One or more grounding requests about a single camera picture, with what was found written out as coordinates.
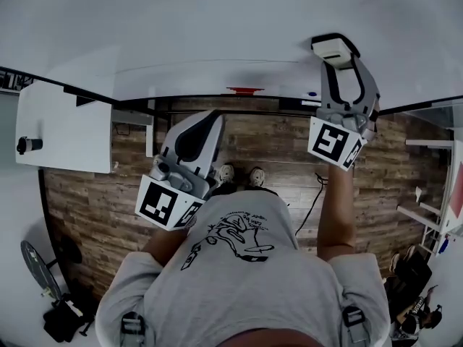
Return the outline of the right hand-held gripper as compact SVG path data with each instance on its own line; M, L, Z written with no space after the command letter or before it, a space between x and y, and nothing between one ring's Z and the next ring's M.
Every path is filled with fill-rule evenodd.
M344 171L354 164L361 149L376 135L380 92L376 82L360 58L352 54L352 68L360 86L360 96L352 101L352 110L339 94L336 70L321 64L322 109L310 118L307 151Z

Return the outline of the white rectangular plastic block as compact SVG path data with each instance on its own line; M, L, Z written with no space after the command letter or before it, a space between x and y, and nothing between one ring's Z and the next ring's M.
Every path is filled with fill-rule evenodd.
M338 70L352 69L352 57L361 57L357 47L341 33L314 36L310 47L317 57Z

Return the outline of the person's right forearm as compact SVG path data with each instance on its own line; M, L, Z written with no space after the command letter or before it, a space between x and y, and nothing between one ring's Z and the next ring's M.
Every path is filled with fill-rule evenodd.
M353 170L328 167L328 183L320 214L317 256L326 262L354 254L356 226Z

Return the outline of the person's left forearm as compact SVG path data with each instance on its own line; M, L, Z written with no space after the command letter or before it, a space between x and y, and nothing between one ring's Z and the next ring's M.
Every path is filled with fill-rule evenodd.
M184 243L191 226L187 224L186 227L175 231L156 229L141 252L150 254L159 265L166 266Z

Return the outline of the person's left shoe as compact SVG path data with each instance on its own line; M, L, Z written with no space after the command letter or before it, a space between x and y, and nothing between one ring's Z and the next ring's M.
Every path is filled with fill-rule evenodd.
M223 164L218 170L217 180L219 185L232 184L234 182L234 167L230 163Z

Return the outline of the person's shoe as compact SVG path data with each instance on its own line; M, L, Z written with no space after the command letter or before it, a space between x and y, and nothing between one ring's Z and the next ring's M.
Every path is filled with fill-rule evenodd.
M262 187L265 178L265 171L259 167L254 167L249 174L249 185L251 187Z
M218 170L217 180L219 185L232 184L234 182L234 167L230 163L223 164Z

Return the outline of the person's black trousers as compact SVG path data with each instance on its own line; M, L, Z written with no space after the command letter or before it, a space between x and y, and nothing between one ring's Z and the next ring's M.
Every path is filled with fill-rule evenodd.
M268 192L278 196L278 194L270 189L264 187L251 186L251 185L239 185L235 183L223 183L219 187L213 190L211 197L234 194L241 191L254 191L254 192Z

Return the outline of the person's right shoe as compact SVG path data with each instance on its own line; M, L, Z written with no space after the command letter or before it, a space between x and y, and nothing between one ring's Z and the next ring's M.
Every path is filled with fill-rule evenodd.
M249 174L249 185L251 187L262 187L265 178L265 171L259 167L254 167Z

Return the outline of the white table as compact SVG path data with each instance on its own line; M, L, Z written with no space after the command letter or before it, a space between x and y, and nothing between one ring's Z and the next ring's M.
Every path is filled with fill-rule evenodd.
M101 174L111 173L113 123L147 126L153 117L134 111L114 110L93 101L77 105L77 96L62 87L36 81L20 91L16 138L40 139L40 150L16 154L16 162Z

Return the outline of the white metal rack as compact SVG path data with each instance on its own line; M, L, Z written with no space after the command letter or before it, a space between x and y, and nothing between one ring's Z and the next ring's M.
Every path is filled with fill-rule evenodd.
M458 218L455 217L449 207L449 200L456 181L459 164L463 162L463 142L459 140L411 140L405 141L406 145L426 147L427 149L449 152L449 164L447 166L446 180L443 187L441 206L433 207L421 199L421 194L416 193L417 206L431 214L428 218L414 210L409 210L401 205L396 210L417 221L423 226L423 233L419 247L431 256L438 256L438 250L443 240L456 228L463 226L463 208Z

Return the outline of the black round base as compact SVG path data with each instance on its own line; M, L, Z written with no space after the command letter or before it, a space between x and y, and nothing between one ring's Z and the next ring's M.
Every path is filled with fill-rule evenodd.
M64 258L74 264L82 263L82 253L77 243L69 236L62 235L59 240L59 250Z

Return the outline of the black and white tumbler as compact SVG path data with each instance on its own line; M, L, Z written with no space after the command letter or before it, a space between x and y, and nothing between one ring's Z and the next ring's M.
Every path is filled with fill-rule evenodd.
M43 148L43 140L38 138L20 137L17 141L16 150L20 155L25 153L41 150Z

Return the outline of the dark shelving unit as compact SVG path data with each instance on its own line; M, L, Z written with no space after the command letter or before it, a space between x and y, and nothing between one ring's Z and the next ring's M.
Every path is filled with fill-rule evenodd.
M19 92L23 88L33 84L33 82L33 77L0 69L0 90Z

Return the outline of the round black side table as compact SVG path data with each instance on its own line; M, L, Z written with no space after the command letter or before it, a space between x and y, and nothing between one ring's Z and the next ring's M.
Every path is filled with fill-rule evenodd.
M42 295L50 296L54 301L59 301L62 296L61 289L51 272L51 268L58 260L53 259L45 263L35 247L26 240L21 241L20 249L28 270L43 291Z

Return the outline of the black bag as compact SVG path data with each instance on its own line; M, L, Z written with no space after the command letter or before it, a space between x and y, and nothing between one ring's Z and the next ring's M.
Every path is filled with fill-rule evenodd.
M57 343L70 343L77 330L94 319L95 313L95 302L91 298L64 294L54 308L43 315L43 329Z

